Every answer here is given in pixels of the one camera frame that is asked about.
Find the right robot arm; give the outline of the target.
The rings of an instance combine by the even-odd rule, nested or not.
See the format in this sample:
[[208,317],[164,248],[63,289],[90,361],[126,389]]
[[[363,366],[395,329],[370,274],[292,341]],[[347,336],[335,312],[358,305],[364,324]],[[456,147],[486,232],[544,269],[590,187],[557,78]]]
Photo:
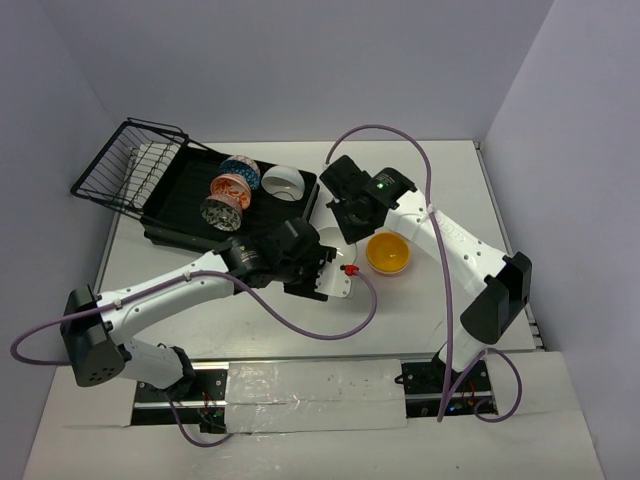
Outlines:
[[434,378],[446,391],[469,378],[468,366],[485,348],[498,343],[529,302],[532,262],[512,256],[464,229],[429,204],[413,181],[394,168],[372,176],[344,155],[320,180],[331,193],[327,204],[349,244],[385,228],[438,260],[448,280],[457,280],[472,297],[447,328],[436,358]]

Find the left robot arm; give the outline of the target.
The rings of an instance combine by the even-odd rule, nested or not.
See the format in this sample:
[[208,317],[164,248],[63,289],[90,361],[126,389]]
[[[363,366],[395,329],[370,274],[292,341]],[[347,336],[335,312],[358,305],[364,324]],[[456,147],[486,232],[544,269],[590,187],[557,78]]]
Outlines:
[[335,257],[335,248],[323,245],[310,223],[293,219],[267,234],[231,236],[189,264],[131,287],[101,294],[88,286],[75,289],[60,327],[75,381],[87,388],[121,377],[184,398],[196,377],[186,352],[142,342],[138,333],[199,304],[272,282],[287,294],[325,301],[318,282]]

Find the white bowl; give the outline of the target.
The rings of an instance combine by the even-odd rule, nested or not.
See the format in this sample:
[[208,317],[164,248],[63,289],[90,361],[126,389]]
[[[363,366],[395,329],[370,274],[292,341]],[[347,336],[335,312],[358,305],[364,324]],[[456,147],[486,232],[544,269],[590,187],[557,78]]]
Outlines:
[[329,265],[342,267],[343,265],[353,265],[357,259],[357,247],[355,244],[348,244],[343,238],[338,227],[324,227],[318,230],[320,254],[320,271],[324,272]]
[[284,201],[301,200],[306,187],[297,169],[283,165],[269,168],[262,176],[261,185],[267,193]]

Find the blue patterned bowl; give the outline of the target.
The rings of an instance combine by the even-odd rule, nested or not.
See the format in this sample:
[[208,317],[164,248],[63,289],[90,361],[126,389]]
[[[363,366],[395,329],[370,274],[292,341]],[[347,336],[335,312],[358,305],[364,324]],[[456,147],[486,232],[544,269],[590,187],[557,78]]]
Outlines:
[[222,174],[236,174],[242,176],[249,187],[255,191],[261,184],[261,172],[258,164],[251,158],[242,155],[232,155],[220,165]]

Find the orange floral bowl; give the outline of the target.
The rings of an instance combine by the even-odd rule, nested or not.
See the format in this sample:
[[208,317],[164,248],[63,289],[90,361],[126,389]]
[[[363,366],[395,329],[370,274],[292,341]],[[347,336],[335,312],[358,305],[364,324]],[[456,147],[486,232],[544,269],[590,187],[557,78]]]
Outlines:
[[249,208],[252,190],[248,182],[239,174],[221,174],[210,184],[212,194],[225,194],[234,198],[243,210]]

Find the yellow bowl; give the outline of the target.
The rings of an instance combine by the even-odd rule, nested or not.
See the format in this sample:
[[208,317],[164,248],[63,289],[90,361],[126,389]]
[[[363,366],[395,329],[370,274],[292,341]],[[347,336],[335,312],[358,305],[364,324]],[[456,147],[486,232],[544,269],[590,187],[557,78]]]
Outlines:
[[366,245],[368,265],[381,275],[396,275],[410,263],[411,251],[407,241],[393,232],[374,234]]

